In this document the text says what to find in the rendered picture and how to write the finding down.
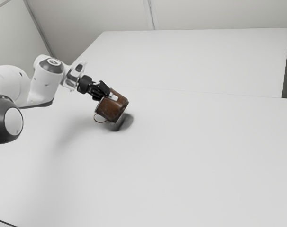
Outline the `brown mug with thin handle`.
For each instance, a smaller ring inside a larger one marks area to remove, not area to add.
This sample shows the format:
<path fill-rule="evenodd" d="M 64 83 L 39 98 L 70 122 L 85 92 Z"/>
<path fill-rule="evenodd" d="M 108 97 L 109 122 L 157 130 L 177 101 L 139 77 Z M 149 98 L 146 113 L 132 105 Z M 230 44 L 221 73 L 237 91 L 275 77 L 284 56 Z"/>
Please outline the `brown mug with thin handle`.
<path fill-rule="evenodd" d="M 110 88 L 110 95 L 102 97 L 96 106 L 95 113 L 109 122 L 116 123 L 128 106 L 128 99 Z"/>

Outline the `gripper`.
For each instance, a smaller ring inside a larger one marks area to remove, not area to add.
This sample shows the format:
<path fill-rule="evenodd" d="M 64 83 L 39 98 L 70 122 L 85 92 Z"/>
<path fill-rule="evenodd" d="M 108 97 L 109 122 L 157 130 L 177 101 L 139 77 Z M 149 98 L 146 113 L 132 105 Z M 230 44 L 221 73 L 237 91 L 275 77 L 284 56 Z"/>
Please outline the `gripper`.
<path fill-rule="evenodd" d="M 108 87 L 102 80 L 100 80 L 96 86 L 93 84 L 92 78 L 87 75 L 80 78 L 77 91 L 82 94 L 90 94 L 92 99 L 95 101 L 100 101 L 104 97 L 113 101 L 118 100 L 118 96 L 114 95 L 114 93 L 111 92 L 110 87 Z"/>

